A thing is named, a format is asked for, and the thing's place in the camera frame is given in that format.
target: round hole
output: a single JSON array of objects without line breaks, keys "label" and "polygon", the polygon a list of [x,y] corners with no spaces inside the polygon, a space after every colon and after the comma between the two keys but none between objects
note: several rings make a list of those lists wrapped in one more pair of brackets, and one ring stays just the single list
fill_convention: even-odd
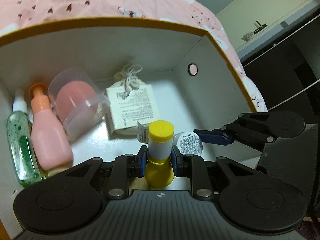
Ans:
[{"label": "round hole", "polygon": [[197,75],[198,74],[198,67],[197,67],[197,65],[196,64],[193,64],[193,63],[191,63],[191,64],[189,64],[189,66],[188,66],[188,72],[189,72],[189,74],[191,75],[191,76],[195,76],[195,75]]}]

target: cable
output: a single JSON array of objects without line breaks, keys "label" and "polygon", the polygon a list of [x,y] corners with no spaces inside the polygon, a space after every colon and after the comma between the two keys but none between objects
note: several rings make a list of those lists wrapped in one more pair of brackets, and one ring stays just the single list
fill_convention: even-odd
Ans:
[{"label": "cable", "polygon": [[317,84],[319,81],[320,81],[320,79],[318,79],[316,82],[312,83],[310,86],[306,87],[305,89],[301,90],[300,92],[296,93],[296,94],[295,94],[295,95],[293,95],[292,97],[290,97],[290,98],[286,99],[285,101],[283,101],[283,102],[281,102],[281,103],[277,104],[276,106],[271,107],[270,109],[268,109],[268,111],[270,111],[270,110],[272,110],[272,109],[276,108],[277,106],[282,105],[283,103],[285,103],[285,102],[289,101],[290,99],[294,98],[295,96],[297,96],[297,95],[301,94],[302,92],[306,91],[308,88],[312,87],[314,84]]}]

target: white label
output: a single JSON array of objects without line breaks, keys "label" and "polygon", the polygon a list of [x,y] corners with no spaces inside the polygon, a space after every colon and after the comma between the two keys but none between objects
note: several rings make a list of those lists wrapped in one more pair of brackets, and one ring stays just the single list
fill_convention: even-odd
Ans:
[{"label": "white label", "polygon": [[177,141],[177,147],[181,154],[201,155],[202,153],[202,141],[193,132],[183,133]]},{"label": "white label", "polygon": [[148,143],[149,141],[149,136],[148,136],[148,124],[142,125],[137,121],[137,126],[138,126],[138,134],[137,134],[137,139],[141,143]]},{"label": "white label", "polygon": [[122,98],[124,87],[107,88],[110,111],[115,130],[151,123],[159,119],[159,110],[151,85],[141,85]]}]

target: pink bottle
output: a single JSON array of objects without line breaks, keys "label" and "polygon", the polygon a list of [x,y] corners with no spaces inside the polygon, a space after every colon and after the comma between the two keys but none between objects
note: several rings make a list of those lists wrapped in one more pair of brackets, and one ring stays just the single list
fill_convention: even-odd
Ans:
[{"label": "pink bottle", "polygon": [[70,144],[62,124],[53,114],[45,85],[33,84],[30,97],[33,111],[31,140],[40,166],[46,171],[73,159]]}]

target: yellow cap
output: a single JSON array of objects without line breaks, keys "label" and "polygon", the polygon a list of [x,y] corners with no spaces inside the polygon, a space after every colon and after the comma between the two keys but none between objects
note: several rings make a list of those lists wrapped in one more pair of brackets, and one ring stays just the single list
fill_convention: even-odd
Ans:
[{"label": "yellow cap", "polygon": [[172,139],[174,127],[167,121],[154,121],[148,127],[149,138],[154,142],[167,142]]}]

